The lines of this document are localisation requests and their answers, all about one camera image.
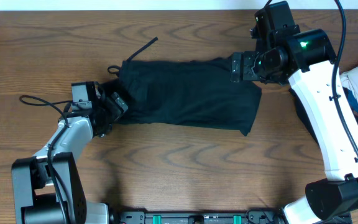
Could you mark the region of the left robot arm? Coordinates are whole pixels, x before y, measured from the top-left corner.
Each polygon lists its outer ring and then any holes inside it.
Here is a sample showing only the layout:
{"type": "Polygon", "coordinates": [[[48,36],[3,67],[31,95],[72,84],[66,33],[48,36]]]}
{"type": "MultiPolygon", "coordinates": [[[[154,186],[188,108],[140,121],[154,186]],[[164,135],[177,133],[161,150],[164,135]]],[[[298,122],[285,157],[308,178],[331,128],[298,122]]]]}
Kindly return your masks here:
{"type": "Polygon", "coordinates": [[[58,128],[33,156],[11,167],[17,223],[119,223],[107,203],[86,200],[76,161],[96,136],[103,137],[127,111],[122,93],[98,82],[74,83],[63,110],[36,96],[25,105],[49,106],[59,114],[58,128]]]}

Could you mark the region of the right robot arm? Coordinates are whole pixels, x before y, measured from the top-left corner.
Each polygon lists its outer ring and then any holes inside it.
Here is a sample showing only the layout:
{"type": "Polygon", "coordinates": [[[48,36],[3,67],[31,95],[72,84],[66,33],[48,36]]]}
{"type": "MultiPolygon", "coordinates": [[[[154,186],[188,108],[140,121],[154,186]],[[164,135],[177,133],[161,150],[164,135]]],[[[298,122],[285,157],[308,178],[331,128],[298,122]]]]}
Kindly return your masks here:
{"type": "Polygon", "coordinates": [[[306,111],[324,161],[323,180],[283,208],[287,223],[318,223],[358,209],[358,124],[339,79],[337,58],[321,29],[270,30],[254,51],[231,57],[231,81],[289,83],[306,111]]]}

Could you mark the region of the black cloth shorts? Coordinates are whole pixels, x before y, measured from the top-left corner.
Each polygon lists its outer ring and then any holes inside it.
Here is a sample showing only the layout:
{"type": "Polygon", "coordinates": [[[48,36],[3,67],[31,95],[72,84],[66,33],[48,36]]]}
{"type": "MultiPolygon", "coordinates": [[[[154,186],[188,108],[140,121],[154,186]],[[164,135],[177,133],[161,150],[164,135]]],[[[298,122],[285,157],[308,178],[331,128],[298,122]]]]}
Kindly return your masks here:
{"type": "Polygon", "coordinates": [[[238,130],[244,136],[252,129],[262,90],[253,82],[231,82],[230,58],[172,62],[135,56],[108,67],[117,77],[102,84],[128,106],[119,123],[238,130]]]}

